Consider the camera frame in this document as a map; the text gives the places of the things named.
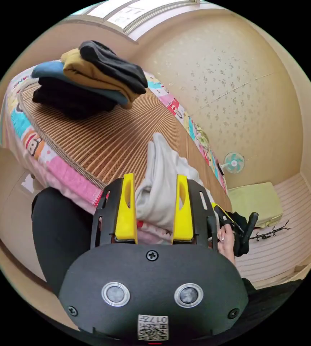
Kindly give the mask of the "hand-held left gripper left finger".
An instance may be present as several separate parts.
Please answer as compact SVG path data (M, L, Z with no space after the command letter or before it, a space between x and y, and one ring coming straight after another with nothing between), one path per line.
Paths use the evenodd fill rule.
M115 239L118 242L138 242L135 205L135 178L133 173L123 176L118 207Z

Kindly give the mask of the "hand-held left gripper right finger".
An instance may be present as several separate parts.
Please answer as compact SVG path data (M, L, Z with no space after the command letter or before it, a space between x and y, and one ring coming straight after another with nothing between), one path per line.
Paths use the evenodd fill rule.
M193 238L194 230L187 176L177 175L172 242L192 242Z

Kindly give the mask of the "person's right hand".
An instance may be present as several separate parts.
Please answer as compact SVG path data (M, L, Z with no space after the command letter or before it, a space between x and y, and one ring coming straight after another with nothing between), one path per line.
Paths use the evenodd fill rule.
M217 232L218 251L226 257L234 266L236 265L234 255L235 237L230 224L224 225Z

